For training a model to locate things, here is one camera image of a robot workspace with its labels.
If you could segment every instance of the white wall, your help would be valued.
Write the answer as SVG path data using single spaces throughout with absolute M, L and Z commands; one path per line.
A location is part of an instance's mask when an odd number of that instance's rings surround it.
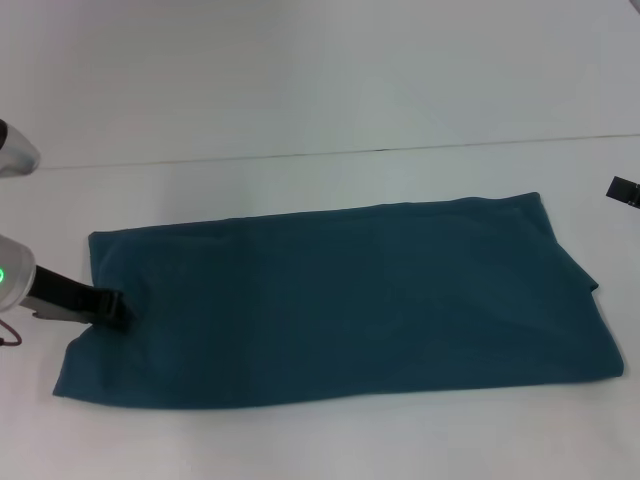
M 45 165 L 640 132 L 628 0 L 3 0 Z
M 640 178 L 640 139 L 42 170 L 0 184 L 0 231 L 86 274 L 94 230 L 382 202 L 539 191 L 560 242 L 600 283 L 627 361 L 591 385 L 152 412 L 50 395 L 82 327 L 5 317 L 0 464 L 13 480 L 640 478 L 640 212 L 604 196 Z

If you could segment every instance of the white surface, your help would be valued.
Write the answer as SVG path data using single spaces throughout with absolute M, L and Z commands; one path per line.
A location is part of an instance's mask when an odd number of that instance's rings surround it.
M 0 231 L 86 279 L 86 237 L 161 223 L 539 191 L 562 245 L 601 283 L 627 361 L 590 385 L 360 397 L 228 412 L 53 398 L 82 327 L 7 315 L 0 465 L 12 480 L 629 480 L 640 478 L 640 139 L 39 171 L 0 183 Z
M 640 133 L 628 0 L 3 0 L 44 167 Z

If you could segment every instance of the red cable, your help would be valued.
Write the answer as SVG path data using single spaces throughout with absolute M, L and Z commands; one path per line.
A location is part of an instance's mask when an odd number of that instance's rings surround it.
M 2 319 L 0 319 L 0 325 L 2 325 L 4 328 L 9 330 L 9 332 L 11 332 L 11 335 L 16 337 L 16 341 L 15 342 L 5 342 L 3 338 L 0 338 L 0 340 L 2 340 L 2 342 L 0 342 L 0 345 L 4 345 L 6 347 L 17 347 L 18 345 L 22 344 L 22 337 L 20 336 L 20 334 L 18 332 L 16 332 L 14 330 L 14 328 L 11 325 L 6 323 Z

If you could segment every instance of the fabric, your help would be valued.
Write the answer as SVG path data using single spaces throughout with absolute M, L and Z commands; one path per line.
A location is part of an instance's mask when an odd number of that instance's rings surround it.
M 623 362 L 537 193 L 94 233 L 122 334 L 68 347 L 54 394 L 237 408 L 587 382 Z

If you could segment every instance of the teal towel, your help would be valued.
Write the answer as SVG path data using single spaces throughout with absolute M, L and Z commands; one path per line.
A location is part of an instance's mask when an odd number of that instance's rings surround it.
M 596 283 L 536 193 L 94 233 L 91 327 L 55 395 L 238 408 L 348 395 L 586 382 L 623 362 Z

